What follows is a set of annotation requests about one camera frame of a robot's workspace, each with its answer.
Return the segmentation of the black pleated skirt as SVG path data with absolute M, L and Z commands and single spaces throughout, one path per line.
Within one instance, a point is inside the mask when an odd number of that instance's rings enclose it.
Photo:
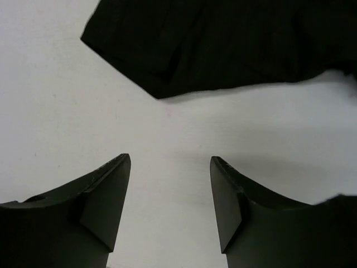
M 100 1 L 81 40 L 157 99 L 356 75 L 356 2 Z

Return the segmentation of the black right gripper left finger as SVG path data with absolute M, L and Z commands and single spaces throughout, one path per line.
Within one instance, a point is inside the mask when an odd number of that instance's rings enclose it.
M 58 188 L 1 204 L 1 266 L 106 267 L 130 171 L 121 154 Z

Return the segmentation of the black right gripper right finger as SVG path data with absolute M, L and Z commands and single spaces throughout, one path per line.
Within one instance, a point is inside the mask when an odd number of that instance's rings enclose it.
M 221 252 L 229 267 L 355 267 L 356 197 L 310 205 L 210 161 Z

